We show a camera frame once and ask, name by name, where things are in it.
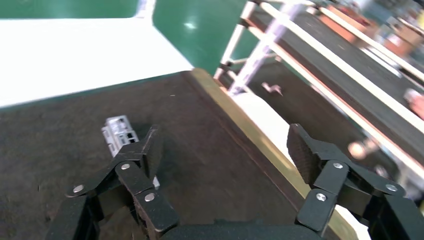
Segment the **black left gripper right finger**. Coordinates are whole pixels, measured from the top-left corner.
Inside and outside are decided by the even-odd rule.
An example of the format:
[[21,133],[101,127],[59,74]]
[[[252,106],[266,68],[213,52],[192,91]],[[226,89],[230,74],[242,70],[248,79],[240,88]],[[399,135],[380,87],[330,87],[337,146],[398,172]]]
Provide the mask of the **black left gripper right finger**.
[[310,186],[295,223],[322,239],[336,206],[368,228],[373,240],[421,240],[424,217],[397,183],[352,162],[336,145],[289,126],[286,146]]

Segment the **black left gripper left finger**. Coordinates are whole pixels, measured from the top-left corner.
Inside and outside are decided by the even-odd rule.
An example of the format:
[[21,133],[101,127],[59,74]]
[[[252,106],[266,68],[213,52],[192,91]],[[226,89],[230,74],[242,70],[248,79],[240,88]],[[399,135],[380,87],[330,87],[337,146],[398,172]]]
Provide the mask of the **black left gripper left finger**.
[[106,167],[67,190],[46,239],[97,240],[99,224],[123,207],[149,240],[160,239],[179,222],[153,184],[162,155],[161,130],[152,125],[144,139],[123,146]]

